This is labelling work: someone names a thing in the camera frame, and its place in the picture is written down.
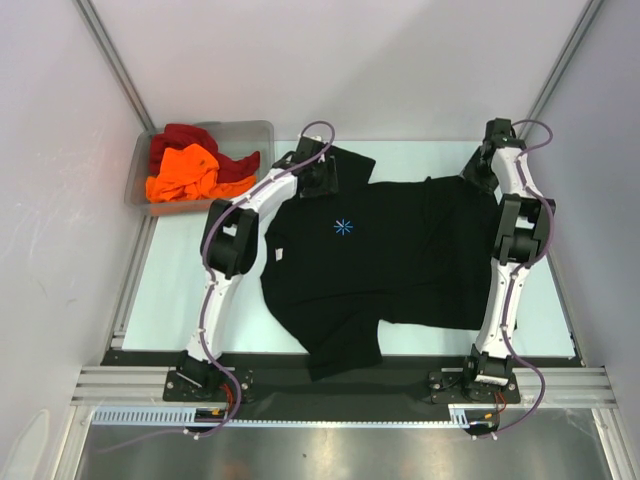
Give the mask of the black t-shirt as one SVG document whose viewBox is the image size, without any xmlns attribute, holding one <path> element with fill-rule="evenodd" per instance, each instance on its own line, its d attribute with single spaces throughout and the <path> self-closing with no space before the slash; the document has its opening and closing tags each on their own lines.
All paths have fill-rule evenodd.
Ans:
<svg viewBox="0 0 640 480">
<path fill-rule="evenodd" d="M 371 158 L 334 154 L 337 192 L 284 202 L 265 235 L 264 301 L 310 377 L 378 365 L 384 321 L 479 330 L 495 196 L 458 175 L 375 183 Z"/>
</svg>

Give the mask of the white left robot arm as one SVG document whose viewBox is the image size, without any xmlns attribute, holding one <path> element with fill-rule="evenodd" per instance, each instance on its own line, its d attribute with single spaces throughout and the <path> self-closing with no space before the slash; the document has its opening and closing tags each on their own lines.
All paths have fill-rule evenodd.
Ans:
<svg viewBox="0 0 640 480">
<path fill-rule="evenodd" d="M 220 387 L 238 383 L 214 351 L 220 323 L 240 281 L 255 263 L 262 218 L 304 193 L 338 191 L 335 157 L 329 150 L 325 144 L 315 153 L 289 152 L 248 192 L 211 204 L 201 245 L 205 293 L 196 330 L 176 366 L 177 377 L 197 398 L 210 399 Z"/>
</svg>

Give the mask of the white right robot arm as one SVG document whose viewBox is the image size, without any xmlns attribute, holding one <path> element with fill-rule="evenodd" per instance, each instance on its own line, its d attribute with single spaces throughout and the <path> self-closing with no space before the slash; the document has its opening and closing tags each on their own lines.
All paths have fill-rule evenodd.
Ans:
<svg viewBox="0 0 640 480">
<path fill-rule="evenodd" d="M 517 146 L 479 147 L 463 177 L 501 194 L 484 320 L 461 376 L 463 393 L 484 401 L 514 386 L 512 370 L 521 362 L 512 340 L 517 309 L 531 268 L 553 239 L 555 201 L 535 185 L 528 152 Z"/>
</svg>

